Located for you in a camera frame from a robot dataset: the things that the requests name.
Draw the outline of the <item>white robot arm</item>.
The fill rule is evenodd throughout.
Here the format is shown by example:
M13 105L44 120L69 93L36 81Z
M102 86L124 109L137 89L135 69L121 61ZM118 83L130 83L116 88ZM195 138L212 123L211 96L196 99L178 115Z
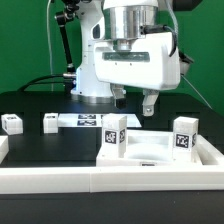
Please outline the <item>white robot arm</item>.
M82 62L77 69L76 99L126 106L126 86L143 90L143 114L154 114L163 90L177 88L192 58L178 49L178 24L157 22L191 11L203 0L81 0L78 18Z

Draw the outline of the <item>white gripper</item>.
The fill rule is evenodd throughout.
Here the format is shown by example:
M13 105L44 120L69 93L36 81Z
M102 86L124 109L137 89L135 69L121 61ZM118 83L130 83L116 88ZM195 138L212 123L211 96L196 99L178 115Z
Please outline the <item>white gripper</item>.
M175 89L180 82L179 54L175 50L170 56L172 43L171 33L157 33L135 40L130 52L116 52L111 41L95 44L96 76L102 82L112 83L110 88L116 108L126 107L123 85L133 86L144 89L143 115L154 114L157 90Z

